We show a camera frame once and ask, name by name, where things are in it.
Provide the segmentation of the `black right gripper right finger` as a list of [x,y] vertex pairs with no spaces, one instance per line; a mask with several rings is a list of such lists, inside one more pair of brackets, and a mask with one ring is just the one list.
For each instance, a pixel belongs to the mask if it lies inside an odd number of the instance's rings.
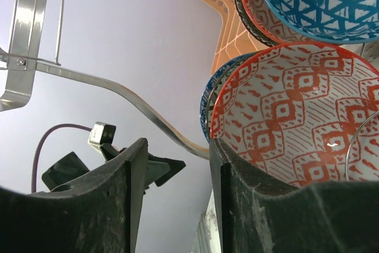
[[377,252],[378,183],[315,182],[296,188],[209,144],[223,252]]

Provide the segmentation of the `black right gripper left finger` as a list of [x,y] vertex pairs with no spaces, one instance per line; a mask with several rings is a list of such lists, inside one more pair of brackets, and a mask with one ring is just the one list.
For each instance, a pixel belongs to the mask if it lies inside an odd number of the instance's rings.
[[[141,149],[140,138],[128,147]],[[143,193],[118,172],[91,173],[65,191],[1,190],[2,252],[134,252]]]

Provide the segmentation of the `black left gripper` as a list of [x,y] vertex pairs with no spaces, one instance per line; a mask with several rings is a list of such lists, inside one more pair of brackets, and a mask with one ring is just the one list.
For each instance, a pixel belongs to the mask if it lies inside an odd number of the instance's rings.
[[41,179],[54,192],[70,189],[71,181],[91,173],[103,173],[109,178],[120,172],[128,184],[136,184],[146,191],[151,184],[163,186],[186,167],[184,161],[158,157],[149,153],[146,145],[141,147],[128,153],[127,148],[116,150],[111,144],[104,143],[100,146],[100,152],[105,164],[92,171],[76,153],[70,152],[44,171]]

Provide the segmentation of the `blue floral patterned bowl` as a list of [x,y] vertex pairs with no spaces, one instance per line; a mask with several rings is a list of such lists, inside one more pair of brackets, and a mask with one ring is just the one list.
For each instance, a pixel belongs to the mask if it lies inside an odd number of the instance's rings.
[[207,104],[209,101],[210,94],[214,87],[216,86],[216,82],[224,75],[224,73],[231,67],[234,67],[234,65],[237,64],[239,60],[247,59],[257,52],[252,52],[252,53],[246,53],[242,54],[240,56],[237,56],[235,58],[232,58],[228,62],[226,62],[223,66],[221,66],[208,80],[205,89],[203,91],[203,94],[200,99],[200,125],[201,129],[203,131],[204,137],[207,142],[210,141],[208,137],[208,127],[206,123],[206,118],[207,118]]

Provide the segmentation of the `red diamond patterned bowl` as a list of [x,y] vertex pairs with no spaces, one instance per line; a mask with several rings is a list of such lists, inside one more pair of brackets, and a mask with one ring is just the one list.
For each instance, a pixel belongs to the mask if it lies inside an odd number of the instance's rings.
[[341,47],[282,44],[244,61],[210,136],[295,187],[378,180],[378,66]]

